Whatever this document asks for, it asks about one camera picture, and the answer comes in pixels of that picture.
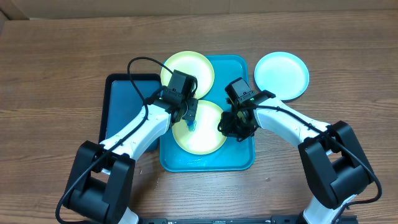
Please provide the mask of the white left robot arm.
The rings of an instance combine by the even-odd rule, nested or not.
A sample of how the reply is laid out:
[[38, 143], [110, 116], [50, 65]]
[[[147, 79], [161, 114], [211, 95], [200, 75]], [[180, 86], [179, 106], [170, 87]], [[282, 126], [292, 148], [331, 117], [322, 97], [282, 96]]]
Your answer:
[[180, 120], [195, 118], [195, 98], [179, 102], [155, 100], [122, 130], [99, 144], [85, 141], [77, 150], [63, 196], [55, 209], [59, 223], [61, 207], [85, 217], [85, 223], [138, 223], [129, 208], [136, 161], [161, 135]]

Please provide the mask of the light blue plate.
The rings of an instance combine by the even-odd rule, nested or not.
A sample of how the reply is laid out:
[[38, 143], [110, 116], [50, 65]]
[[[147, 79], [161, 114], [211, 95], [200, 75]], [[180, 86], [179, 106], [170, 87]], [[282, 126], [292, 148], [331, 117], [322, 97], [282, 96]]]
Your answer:
[[296, 55], [272, 52], [256, 64], [254, 80], [261, 91], [274, 93], [282, 101], [292, 101], [304, 94], [310, 74], [306, 64]]

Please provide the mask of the brown sponge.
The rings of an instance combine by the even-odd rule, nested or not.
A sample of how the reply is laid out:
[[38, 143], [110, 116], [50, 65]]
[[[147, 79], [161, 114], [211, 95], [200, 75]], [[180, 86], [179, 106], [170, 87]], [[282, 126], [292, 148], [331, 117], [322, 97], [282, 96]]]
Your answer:
[[186, 121], [187, 128], [190, 132], [193, 132], [195, 130], [196, 123], [196, 121]]

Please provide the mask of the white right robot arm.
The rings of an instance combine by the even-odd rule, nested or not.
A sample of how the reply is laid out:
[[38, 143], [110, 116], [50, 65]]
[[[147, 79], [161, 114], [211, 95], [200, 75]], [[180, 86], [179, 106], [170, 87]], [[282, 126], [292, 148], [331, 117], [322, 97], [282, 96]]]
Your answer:
[[355, 196], [374, 182], [374, 172], [353, 129], [344, 121], [328, 124], [289, 108], [267, 91], [226, 90], [230, 112], [218, 131], [238, 142], [266, 129], [299, 151], [313, 194], [302, 223], [339, 223]]

